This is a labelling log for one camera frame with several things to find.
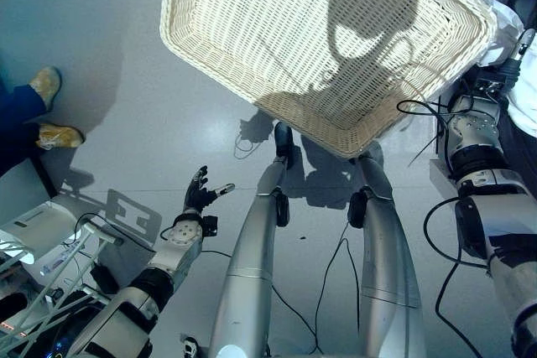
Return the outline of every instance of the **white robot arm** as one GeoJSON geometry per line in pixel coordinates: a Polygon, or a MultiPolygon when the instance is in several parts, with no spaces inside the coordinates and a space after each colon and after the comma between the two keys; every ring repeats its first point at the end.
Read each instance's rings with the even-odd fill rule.
{"type": "Polygon", "coordinates": [[[227,184],[208,191],[203,187],[206,174],[207,166],[192,179],[183,214],[170,227],[166,243],[130,285],[84,328],[67,356],[149,357],[149,332],[200,255],[203,238],[216,234],[216,217],[202,218],[202,209],[234,189],[233,184],[227,184]]]}

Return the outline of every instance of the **white cloth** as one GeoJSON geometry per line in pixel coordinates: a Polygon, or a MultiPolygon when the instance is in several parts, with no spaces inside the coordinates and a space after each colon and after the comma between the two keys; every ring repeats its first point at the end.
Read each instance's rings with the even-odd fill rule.
{"type": "Polygon", "coordinates": [[[537,137],[537,38],[526,50],[517,84],[508,94],[508,114],[521,130],[537,137]]]}

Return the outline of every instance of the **metal frame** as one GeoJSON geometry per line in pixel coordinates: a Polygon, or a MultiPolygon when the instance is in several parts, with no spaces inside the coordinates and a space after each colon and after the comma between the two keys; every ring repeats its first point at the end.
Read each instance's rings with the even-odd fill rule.
{"type": "MultiPolygon", "coordinates": [[[[420,292],[391,185],[372,158],[360,158],[356,165],[361,189],[368,194],[358,354],[425,357],[420,292]]],[[[210,357],[264,356],[277,220],[274,192],[280,191],[285,170],[285,158],[276,158],[259,180],[227,269],[210,357]]]]}
{"type": "MultiPolygon", "coordinates": [[[[85,297],[79,298],[76,301],[67,304],[65,306],[61,306],[66,298],[76,289],[80,287],[79,282],[81,281],[84,274],[87,272],[87,270],[90,268],[91,264],[97,259],[99,253],[101,250],[110,242],[111,236],[108,234],[105,234],[101,232],[95,224],[93,224],[91,221],[87,221],[83,224],[83,227],[86,229],[84,235],[82,235],[81,239],[78,241],[79,243],[73,247],[71,253],[69,256],[61,263],[61,265],[55,269],[55,273],[53,277],[50,279],[49,283],[41,290],[39,295],[36,297],[36,299],[24,310],[24,314],[22,317],[18,320],[17,324],[13,327],[13,329],[3,337],[0,337],[0,356],[7,356],[8,352],[12,350],[13,348],[27,343],[27,345],[24,347],[22,353],[19,355],[21,358],[25,357],[28,353],[29,349],[31,348],[32,344],[38,339],[38,337],[46,331],[47,329],[50,329],[51,327],[56,326],[57,324],[61,323],[66,315],[61,316],[58,319],[52,320],[52,318],[57,315],[61,314],[68,309],[72,308],[76,304],[79,304],[80,302],[86,301],[88,299],[94,298],[93,292],[89,290],[87,287],[82,287],[84,292],[88,293],[85,297]],[[56,279],[61,275],[61,273],[65,270],[65,268],[70,264],[70,262],[75,258],[76,253],[86,244],[87,240],[92,236],[92,234],[95,234],[101,239],[100,245],[97,248],[96,252],[92,255],[90,259],[86,261],[86,263],[81,267],[80,272],[76,276],[76,278],[73,280],[73,282],[67,287],[65,290],[64,295],[56,302],[55,306],[50,309],[50,311],[42,316],[41,318],[28,323],[28,318],[34,311],[36,307],[39,306],[39,304],[43,301],[45,295],[47,292],[52,288],[54,282],[56,279]],[[39,329],[31,334],[27,334],[30,330],[35,328],[36,326],[39,326],[39,329]]],[[[5,262],[1,267],[0,271],[3,271],[10,266],[12,266],[15,262],[18,262],[20,258],[25,254],[26,252],[19,253],[16,257],[12,257],[7,262],[5,262]]]]}

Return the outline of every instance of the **blue pants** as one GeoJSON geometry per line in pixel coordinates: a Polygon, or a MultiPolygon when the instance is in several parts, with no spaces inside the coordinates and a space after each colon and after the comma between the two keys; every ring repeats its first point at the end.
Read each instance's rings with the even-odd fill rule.
{"type": "Polygon", "coordinates": [[[31,86],[15,87],[11,94],[0,93],[0,176],[43,152],[35,144],[39,124],[25,122],[45,112],[43,100],[31,86]]]}

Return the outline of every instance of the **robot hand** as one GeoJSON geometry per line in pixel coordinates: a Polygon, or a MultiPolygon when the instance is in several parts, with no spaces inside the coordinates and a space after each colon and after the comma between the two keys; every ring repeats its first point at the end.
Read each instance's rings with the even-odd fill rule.
{"type": "Polygon", "coordinates": [[[192,178],[186,191],[183,213],[201,214],[203,209],[220,196],[226,195],[235,189],[235,184],[226,184],[214,190],[204,188],[209,179],[206,178],[207,166],[201,167],[192,178]]]}

